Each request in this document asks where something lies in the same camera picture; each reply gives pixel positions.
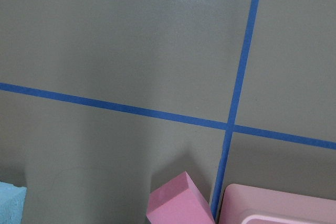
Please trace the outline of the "light blue foam block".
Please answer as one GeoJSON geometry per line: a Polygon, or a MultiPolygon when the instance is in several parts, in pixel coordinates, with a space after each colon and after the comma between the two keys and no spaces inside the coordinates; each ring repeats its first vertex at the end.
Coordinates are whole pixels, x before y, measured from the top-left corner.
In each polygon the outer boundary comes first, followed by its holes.
{"type": "Polygon", "coordinates": [[[1,223],[21,223],[26,193],[26,187],[1,182],[1,223]]]}

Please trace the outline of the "blue tape line crosswise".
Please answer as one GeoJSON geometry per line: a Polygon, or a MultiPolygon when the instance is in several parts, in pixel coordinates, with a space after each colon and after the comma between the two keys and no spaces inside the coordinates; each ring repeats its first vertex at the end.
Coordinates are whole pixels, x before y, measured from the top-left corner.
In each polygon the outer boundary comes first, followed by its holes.
{"type": "Polygon", "coordinates": [[[24,95],[30,95],[34,97],[40,97],[45,99],[51,99],[61,102],[68,102],[74,104],[80,104],[85,106],[91,106],[100,109],[124,112],[129,114],[147,116],[156,119],[163,119],[168,121],[180,122],[185,124],[197,125],[202,127],[207,127],[211,129],[219,130],[229,130],[235,133],[261,136],[266,138],[271,138],[274,140],[281,140],[285,142],[292,142],[297,144],[304,144],[309,146],[327,148],[330,150],[335,150],[335,142],[320,140],[316,138],[292,135],[287,133],[280,133],[275,131],[263,130],[254,127],[248,127],[243,125],[231,124],[231,122],[220,122],[202,118],[196,118],[187,115],[169,113],[164,111],[151,110],[146,108],[140,108],[136,106],[124,105],[119,103],[113,103],[108,101],[102,101],[97,99],[90,99],[79,97],[75,95],[63,94],[58,92],[52,92],[47,90],[34,89],[30,87],[18,86],[14,84],[1,83],[1,90],[19,93],[24,95]]]}

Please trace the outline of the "pink foam block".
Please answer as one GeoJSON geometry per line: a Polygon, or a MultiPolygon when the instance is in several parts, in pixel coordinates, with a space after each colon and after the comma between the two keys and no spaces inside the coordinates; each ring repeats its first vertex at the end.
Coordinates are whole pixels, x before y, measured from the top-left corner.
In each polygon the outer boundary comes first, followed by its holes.
{"type": "Polygon", "coordinates": [[[210,207],[187,172],[150,193],[150,223],[214,223],[210,207]]]}

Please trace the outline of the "pink plastic bin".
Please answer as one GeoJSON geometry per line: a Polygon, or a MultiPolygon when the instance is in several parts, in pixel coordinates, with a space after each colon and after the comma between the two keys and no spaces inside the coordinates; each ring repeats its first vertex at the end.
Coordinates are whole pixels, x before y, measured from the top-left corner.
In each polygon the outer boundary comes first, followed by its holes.
{"type": "Polygon", "coordinates": [[[335,201],[230,184],[219,223],[335,223],[335,201]]]}

